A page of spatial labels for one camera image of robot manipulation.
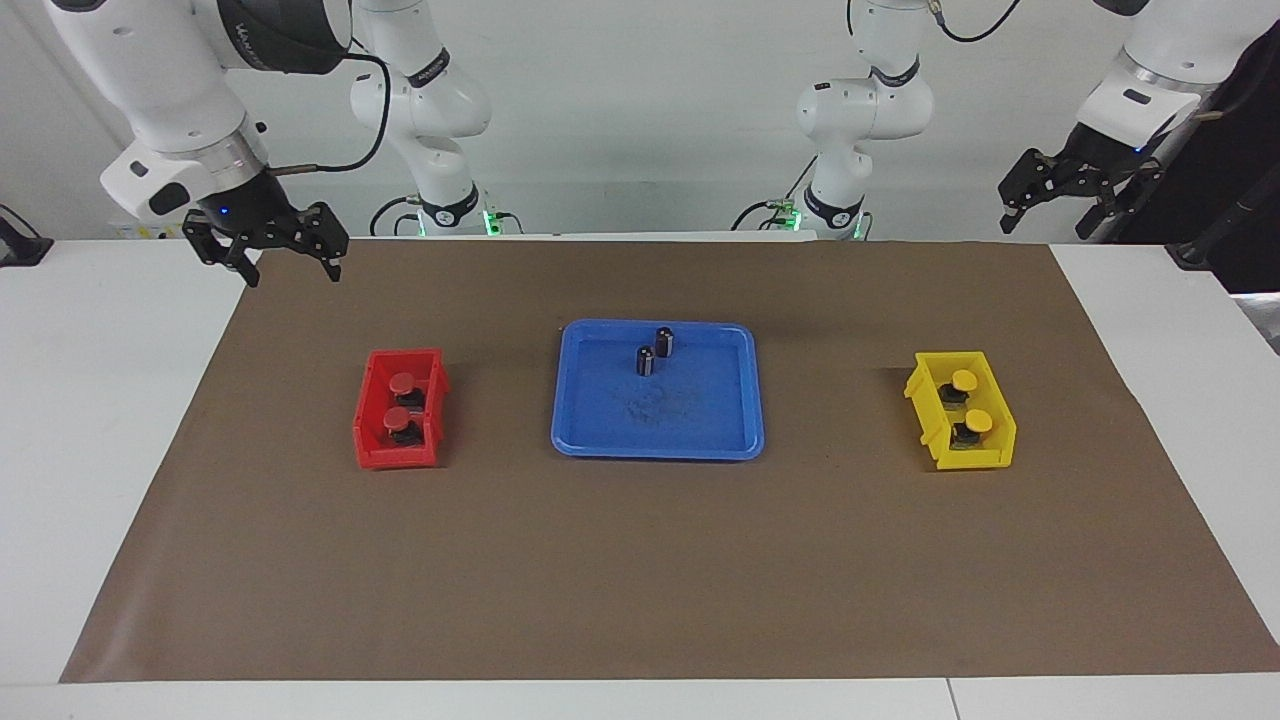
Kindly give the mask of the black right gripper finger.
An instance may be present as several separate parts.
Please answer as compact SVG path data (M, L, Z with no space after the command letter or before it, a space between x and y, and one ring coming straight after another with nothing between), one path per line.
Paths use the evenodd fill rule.
M246 254L244 243L239 240L232 240L229 245L220 243L212 223L202 211L187 211L182 232L201 263L234 272L250 288L259 286L260 272Z
M348 247L347 229L325 202L298 211L298 252L317 260L333 283L340 281L340 261Z

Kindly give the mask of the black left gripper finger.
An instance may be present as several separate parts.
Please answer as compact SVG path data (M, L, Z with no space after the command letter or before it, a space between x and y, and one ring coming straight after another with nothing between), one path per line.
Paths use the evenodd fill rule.
M1160 159L1143 161L1132 177L1115 191L1097 199L1075 224L1076 237L1084 242L1117 242L1166 174Z
M1050 202L1065 193L1060 186L1070 186L1079 173L1079 161L1071 158L1046 155L1038 149L1028 149L1000 181L997 192L1004 206L998 222L1005 234L1011 234L1032 208Z

